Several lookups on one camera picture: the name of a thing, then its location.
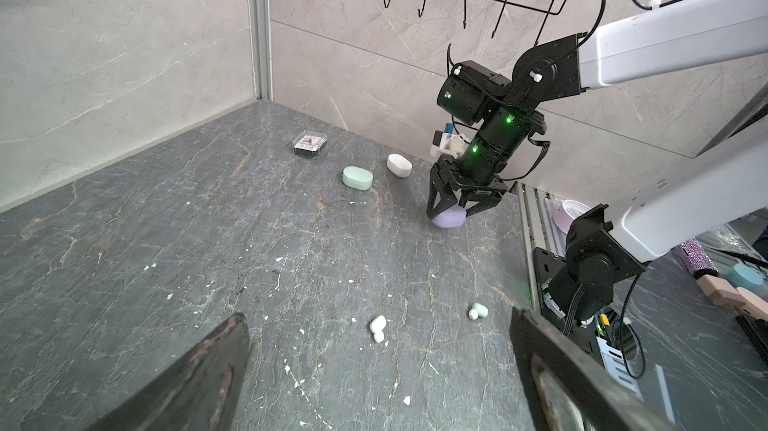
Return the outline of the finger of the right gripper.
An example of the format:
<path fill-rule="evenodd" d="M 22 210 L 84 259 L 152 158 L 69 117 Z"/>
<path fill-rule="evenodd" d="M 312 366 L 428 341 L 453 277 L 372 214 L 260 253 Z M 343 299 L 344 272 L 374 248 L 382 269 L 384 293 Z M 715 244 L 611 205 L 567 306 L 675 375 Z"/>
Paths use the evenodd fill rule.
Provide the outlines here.
<path fill-rule="evenodd" d="M 433 220 L 453 206 L 453 190 L 440 177 L 431 177 L 426 214 Z"/>
<path fill-rule="evenodd" d="M 465 209 L 466 216 L 471 217 L 495 208 L 506 193 L 506 187 L 501 189 L 465 189 L 461 193 L 461 206 Z"/>

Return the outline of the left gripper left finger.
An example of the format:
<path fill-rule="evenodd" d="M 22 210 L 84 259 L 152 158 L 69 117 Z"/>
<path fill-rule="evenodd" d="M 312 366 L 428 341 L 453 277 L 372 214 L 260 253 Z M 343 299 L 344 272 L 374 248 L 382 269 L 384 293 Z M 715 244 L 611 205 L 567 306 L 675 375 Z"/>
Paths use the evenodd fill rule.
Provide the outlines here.
<path fill-rule="evenodd" d="M 229 430 L 250 353 L 246 317 L 234 313 L 91 430 Z"/>

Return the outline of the purple earbud charging case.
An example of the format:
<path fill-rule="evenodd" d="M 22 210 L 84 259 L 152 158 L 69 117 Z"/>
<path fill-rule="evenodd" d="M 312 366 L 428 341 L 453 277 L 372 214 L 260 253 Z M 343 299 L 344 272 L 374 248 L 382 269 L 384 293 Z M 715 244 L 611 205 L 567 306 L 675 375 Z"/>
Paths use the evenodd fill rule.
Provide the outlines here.
<path fill-rule="evenodd" d="M 463 226 L 466 219 L 466 209 L 455 205 L 432 218 L 432 222 L 441 229 L 455 229 Z"/>

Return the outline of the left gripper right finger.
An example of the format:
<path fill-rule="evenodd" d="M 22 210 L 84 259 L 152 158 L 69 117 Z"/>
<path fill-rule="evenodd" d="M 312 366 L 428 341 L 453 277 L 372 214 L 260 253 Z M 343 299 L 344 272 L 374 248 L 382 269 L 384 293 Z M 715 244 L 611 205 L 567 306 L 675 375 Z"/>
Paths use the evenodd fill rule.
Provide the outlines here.
<path fill-rule="evenodd" d="M 537 313 L 515 307 L 510 338 L 537 430 L 673 430 Z"/>

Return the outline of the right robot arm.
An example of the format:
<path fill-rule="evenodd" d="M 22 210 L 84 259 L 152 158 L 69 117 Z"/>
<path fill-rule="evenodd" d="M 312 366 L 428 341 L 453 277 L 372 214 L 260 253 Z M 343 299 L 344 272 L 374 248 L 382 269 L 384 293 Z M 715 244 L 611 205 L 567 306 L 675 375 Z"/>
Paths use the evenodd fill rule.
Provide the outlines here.
<path fill-rule="evenodd" d="M 535 43 L 633 16 L 647 0 L 421 0 L 440 20 L 426 45 L 509 73 Z M 596 204 L 698 154 L 767 81 L 765 56 L 621 84 L 542 106 L 552 144 L 537 169 L 526 147 L 508 168 L 528 184 Z"/>

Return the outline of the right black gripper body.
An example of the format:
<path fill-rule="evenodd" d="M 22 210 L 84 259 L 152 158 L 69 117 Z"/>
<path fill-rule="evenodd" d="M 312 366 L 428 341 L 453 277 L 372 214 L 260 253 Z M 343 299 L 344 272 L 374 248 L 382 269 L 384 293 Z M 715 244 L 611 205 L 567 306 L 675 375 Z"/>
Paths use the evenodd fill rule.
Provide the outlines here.
<path fill-rule="evenodd" d="M 490 200 L 501 198 L 509 190 L 497 175 L 471 170 L 460 159 L 442 156 L 430 171 L 432 197 L 451 197 L 456 200 Z"/>

